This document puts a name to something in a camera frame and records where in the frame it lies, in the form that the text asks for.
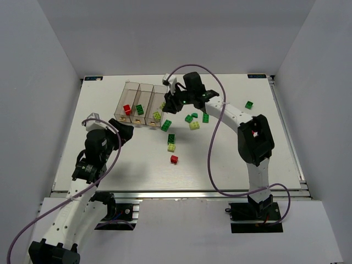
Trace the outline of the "red rounded lego brick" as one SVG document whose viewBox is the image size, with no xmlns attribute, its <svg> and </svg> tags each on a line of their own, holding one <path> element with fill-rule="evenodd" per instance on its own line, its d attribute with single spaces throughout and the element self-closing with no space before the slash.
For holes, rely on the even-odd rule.
<svg viewBox="0 0 352 264">
<path fill-rule="evenodd" d="M 131 107 L 130 107 L 129 104 L 125 104 L 125 105 L 123 106 L 123 109 L 124 109 L 124 112 L 125 112 L 125 114 L 126 114 L 127 116 L 129 116 L 129 115 L 131 114 Z"/>
</svg>

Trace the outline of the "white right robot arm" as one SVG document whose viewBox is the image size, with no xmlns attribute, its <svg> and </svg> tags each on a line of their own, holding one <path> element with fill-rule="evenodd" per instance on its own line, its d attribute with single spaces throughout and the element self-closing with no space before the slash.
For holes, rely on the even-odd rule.
<svg viewBox="0 0 352 264">
<path fill-rule="evenodd" d="M 237 135 L 238 152 L 247 165 L 249 192 L 247 200 L 258 211 L 273 202 L 269 189 L 268 165 L 274 149 L 273 136 L 267 118 L 260 114 L 251 116 L 225 102 L 214 90 L 207 90 L 197 72 L 183 76 L 181 87 L 174 75 L 166 74 L 162 84 L 169 88 L 162 111 L 176 114 L 184 105 L 193 105 L 204 114 L 215 117 Z"/>
</svg>

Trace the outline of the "lime 2x3 lego brick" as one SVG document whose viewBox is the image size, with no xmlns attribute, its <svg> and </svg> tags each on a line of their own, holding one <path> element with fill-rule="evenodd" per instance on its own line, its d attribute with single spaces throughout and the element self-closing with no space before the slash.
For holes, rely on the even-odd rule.
<svg viewBox="0 0 352 264">
<path fill-rule="evenodd" d="M 154 120 L 158 121 L 161 119 L 161 114 L 158 111 L 156 111 L 153 113 L 153 118 Z"/>
</svg>

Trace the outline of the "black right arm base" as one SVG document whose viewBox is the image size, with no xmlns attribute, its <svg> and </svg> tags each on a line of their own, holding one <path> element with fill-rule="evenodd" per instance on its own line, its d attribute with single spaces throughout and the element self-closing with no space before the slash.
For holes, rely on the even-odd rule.
<svg viewBox="0 0 352 264">
<path fill-rule="evenodd" d="M 257 214 L 249 203 L 230 203 L 225 212 L 230 217 L 233 234 L 261 234 L 282 233 L 281 223 L 274 224 L 281 219 L 279 206 L 274 202 L 264 212 Z"/>
</svg>

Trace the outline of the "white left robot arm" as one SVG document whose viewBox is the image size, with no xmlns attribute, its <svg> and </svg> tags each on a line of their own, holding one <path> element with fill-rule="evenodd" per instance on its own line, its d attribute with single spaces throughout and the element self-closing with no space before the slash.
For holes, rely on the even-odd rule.
<svg viewBox="0 0 352 264">
<path fill-rule="evenodd" d="M 98 185 L 111 171 L 107 162 L 113 152 L 133 137 L 134 127 L 115 119 L 108 122 L 89 116 L 83 121 L 87 134 L 78 154 L 65 201 L 54 208 L 57 216 L 40 241 L 32 241 L 32 263 L 79 263 L 84 240 L 102 221 L 117 215 L 112 193 L 98 191 Z"/>
</svg>

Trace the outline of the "small red lego brick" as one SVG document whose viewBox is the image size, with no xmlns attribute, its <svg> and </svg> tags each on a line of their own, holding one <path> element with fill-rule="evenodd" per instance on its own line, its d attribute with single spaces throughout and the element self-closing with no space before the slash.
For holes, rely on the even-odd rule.
<svg viewBox="0 0 352 264">
<path fill-rule="evenodd" d="M 170 157 L 170 162 L 171 162 L 172 164 L 177 164 L 177 163 L 178 163 L 178 157 L 175 156 L 175 155 L 171 155 L 171 157 Z"/>
</svg>

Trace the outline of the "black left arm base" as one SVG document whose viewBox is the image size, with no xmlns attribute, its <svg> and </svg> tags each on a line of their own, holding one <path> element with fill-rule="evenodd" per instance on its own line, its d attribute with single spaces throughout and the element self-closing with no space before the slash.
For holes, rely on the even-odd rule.
<svg viewBox="0 0 352 264">
<path fill-rule="evenodd" d="M 91 201 L 101 202 L 107 209 L 106 216 L 102 219 L 102 223 L 96 226 L 96 230 L 133 230 L 135 228 L 133 203 L 118 202 L 109 192 L 97 192 Z"/>
</svg>

